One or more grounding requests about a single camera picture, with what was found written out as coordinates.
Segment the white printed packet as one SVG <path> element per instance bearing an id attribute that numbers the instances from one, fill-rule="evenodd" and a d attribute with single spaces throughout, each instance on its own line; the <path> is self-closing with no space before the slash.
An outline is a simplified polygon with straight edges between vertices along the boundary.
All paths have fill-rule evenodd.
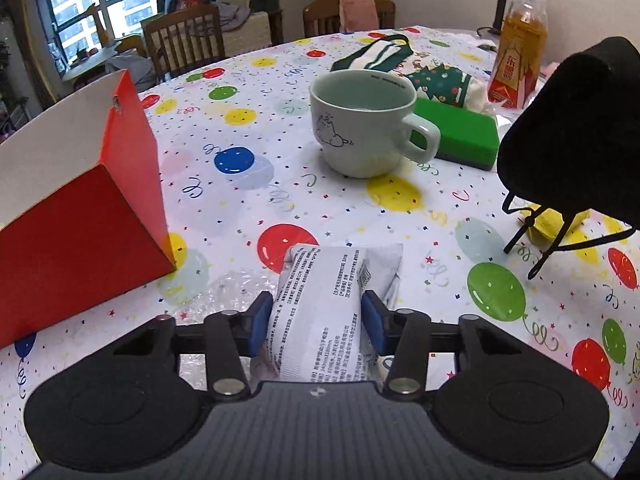
<path id="1" fill-rule="evenodd" d="M 362 325 L 372 290 L 388 308 L 400 283 L 401 244 L 320 247 L 285 254 L 267 336 L 250 371 L 257 380 L 361 382 L 378 378 L 378 352 Z"/>

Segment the yellow sponge cloth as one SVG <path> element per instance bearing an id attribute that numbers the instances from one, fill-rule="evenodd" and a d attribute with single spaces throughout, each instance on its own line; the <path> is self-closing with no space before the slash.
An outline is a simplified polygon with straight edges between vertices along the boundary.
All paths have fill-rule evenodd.
<path id="1" fill-rule="evenodd" d="M 587 240 L 587 235 L 582 232 L 582 222 L 588 218 L 588 210 L 580 212 L 570 224 L 562 244 L 575 244 Z M 555 240 L 563 224 L 562 214 L 553 209 L 547 209 L 535 220 L 534 226 L 527 229 L 526 234 L 535 246 L 547 247 Z"/>

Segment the green sponge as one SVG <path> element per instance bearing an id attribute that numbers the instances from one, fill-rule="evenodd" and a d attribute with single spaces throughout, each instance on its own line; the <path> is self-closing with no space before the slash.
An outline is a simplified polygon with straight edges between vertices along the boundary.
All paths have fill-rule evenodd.
<path id="1" fill-rule="evenodd" d="M 414 112 L 439 128 L 437 158 L 483 170 L 494 166 L 500 143 L 494 118 L 421 98 Z"/>

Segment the black face mask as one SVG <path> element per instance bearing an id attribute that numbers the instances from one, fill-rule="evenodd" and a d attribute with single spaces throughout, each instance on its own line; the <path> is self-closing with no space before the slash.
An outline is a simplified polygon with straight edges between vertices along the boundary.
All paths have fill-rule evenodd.
<path id="1" fill-rule="evenodd" d="M 628 185 L 639 174 L 639 51 L 608 37 L 570 55 L 504 135 L 497 174 L 506 188 L 502 209 L 526 200 L 524 228 L 546 211 L 562 218 L 559 233 L 530 269 L 534 278 L 554 252 L 626 240 L 639 229 Z M 623 222 L 623 231 L 566 244 L 578 214 L 593 209 Z"/>

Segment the christmas print cloth bag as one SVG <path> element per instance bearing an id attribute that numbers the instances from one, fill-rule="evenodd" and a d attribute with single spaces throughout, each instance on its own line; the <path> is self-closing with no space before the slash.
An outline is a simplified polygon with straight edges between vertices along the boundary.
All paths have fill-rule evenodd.
<path id="1" fill-rule="evenodd" d="M 375 39 L 346 58 L 335 61 L 331 70 L 377 70 L 403 76 L 421 99 L 489 114 L 486 84 L 431 54 L 416 52 L 404 35 Z"/>

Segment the balloon print tablecloth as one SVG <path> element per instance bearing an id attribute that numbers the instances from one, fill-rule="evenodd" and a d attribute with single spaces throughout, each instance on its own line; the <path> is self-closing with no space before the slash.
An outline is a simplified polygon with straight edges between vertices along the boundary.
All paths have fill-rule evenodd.
<path id="1" fill-rule="evenodd" d="M 398 304 L 442 322 L 479 313 L 590 379 L 611 409 L 596 461 L 608 474 L 620 469 L 639 432 L 638 238 L 560 252 L 529 278 L 541 251 L 528 238 L 503 251 L 520 219 L 503 212 L 494 172 L 433 160 L 402 162 L 384 179 L 334 174 L 312 135 L 308 88 L 372 41 L 296 40 L 142 93 L 177 270 L 2 350 L 3 478 L 36 466 L 23 410 L 40 382 L 222 274 L 278 280 L 294 242 L 401 244 Z"/>

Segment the red cardboard box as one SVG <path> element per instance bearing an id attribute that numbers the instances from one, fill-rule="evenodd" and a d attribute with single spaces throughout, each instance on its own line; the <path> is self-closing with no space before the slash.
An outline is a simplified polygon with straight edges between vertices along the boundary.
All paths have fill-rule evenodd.
<path id="1" fill-rule="evenodd" d="M 2 143 L 2 346 L 175 268 L 157 143 L 126 70 Z"/>

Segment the pale green mug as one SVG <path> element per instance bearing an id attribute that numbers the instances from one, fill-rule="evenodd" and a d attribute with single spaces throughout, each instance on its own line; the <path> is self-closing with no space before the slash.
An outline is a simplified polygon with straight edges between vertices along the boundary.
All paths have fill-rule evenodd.
<path id="1" fill-rule="evenodd" d="M 309 96 L 322 157 L 345 177 L 382 176 L 402 158 L 420 164 L 438 152 L 440 130 L 414 114 L 418 95 L 403 76 L 337 70 L 317 78 Z"/>

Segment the orange tea bottle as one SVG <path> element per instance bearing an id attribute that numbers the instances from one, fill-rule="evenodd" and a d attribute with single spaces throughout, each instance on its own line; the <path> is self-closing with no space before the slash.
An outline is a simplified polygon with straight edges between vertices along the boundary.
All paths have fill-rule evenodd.
<path id="1" fill-rule="evenodd" d="M 490 102 L 521 110 L 533 94 L 548 38 L 546 0 L 514 0 L 487 87 Z"/>

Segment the wooden chair black seat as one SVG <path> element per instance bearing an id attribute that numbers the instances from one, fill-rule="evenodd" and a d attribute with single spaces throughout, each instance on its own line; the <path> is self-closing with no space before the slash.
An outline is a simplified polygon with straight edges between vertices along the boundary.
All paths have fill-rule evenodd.
<path id="1" fill-rule="evenodd" d="M 200 4 L 141 23 L 146 52 L 159 81 L 224 60 L 218 6 Z"/>

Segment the sofa with blankets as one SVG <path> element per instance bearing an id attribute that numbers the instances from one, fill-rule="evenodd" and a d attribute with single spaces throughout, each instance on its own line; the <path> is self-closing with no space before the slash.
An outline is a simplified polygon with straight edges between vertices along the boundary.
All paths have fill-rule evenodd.
<path id="1" fill-rule="evenodd" d="M 278 0 L 165 0 L 165 13 L 204 3 L 216 4 L 218 8 L 226 55 L 273 45 L 271 20 L 279 19 Z"/>

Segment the pink towel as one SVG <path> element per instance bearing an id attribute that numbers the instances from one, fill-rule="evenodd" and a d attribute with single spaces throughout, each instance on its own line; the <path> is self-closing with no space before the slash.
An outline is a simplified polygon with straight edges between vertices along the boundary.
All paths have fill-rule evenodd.
<path id="1" fill-rule="evenodd" d="M 378 28 L 375 0 L 338 0 L 341 32 L 366 32 Z"/>

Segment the wooden chair with towel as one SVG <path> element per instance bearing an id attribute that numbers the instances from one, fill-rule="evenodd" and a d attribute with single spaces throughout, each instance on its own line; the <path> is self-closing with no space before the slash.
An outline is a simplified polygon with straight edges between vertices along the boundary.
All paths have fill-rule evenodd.
<path id="1" fill-rule="evenodd" d="M 392 0 L 375 0 L 378 28 L 394 28 L 396 6 Z M 337 34 L 340 31 L 338 0 L 317 0 L 303 10 L 306 38 Z"/>

